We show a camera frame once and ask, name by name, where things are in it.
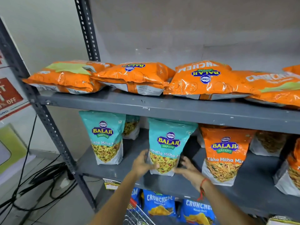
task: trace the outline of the shelf upright post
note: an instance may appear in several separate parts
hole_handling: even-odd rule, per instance
[[[89,2],[88,0],[75,0],[75,5],[81,25],[86,51],[88,53],[88,58],[91,61],[100,61]]]
[[[75,180],[77,181],[79,187],[84,193],[89,204],[96,211],[96,201],[93,198],[92,193],[90,192],[88,186],[86,185],[83,176],[79,174],[76,170],[76,162],[74,161],[64,139],[62,138],[57,126],[54,123],[54,120],[51,117],[47,107],[39,103],[37,96],[39,96],[39,91],[22,81],[23,78],[28,78],[29,72],[27,67],[24,64],[24,61],[19,54],[19,51],[16,48],[12,38],[2,19],[0,18],[0,50],[4,55],[5,60],[9,64],[13,74],[27,95],[28,100],[30,101],[32,107],[35,109],[37,115],[42,121],[44,127],[46,128],[48,134],[50,135],[53,143],[64,159],[68,169],[74,175]]]

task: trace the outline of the floor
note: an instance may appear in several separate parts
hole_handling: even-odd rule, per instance
[[[32,162],[26,165],[24,170],[24,178],[29,177],[31,174],[42,169],[51,160],[35,158]],[[0,203],[11,198],[13,191],[17,187],[17,183],[20,178],[20,172],[15,174],[11,179],[6,181],[4,184],[0,185]],[[87,185],[94,196],[98,193],[99,189],[103,185],[102,180],[95,178],[85,177]],[[42,194],[42,192],[47,189],[51,181],[45,182],[36,189],[26,193],[19,199],[17,199],[16,204],[23,208],[31,208],[35,204],[35,200]],[[60,188],[60,182],[55,187],[55,196],[58,196],[66,188]],[[41,200],[38,207],[43,206],[51,201],[49,194]],[[10,207],[0,216],[0,224]],[[9,213],[8,217],[2,225],[17,225],[23,219],[26,212],[18,211],[15,208]],[[50,204],[49,206],[39,209],[31,214],[29,219],[24,223],[25,225],[87,225],[92,219],[94,212],[87,200],[85,199],[80,188],[77,186],[71,193],[69,193],[63,199]]]

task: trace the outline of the shopping basket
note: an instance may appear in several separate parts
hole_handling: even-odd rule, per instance
[[[135,200],[130,198],[129,204],[131,207],[127,208],[123,225],[155,225]]]

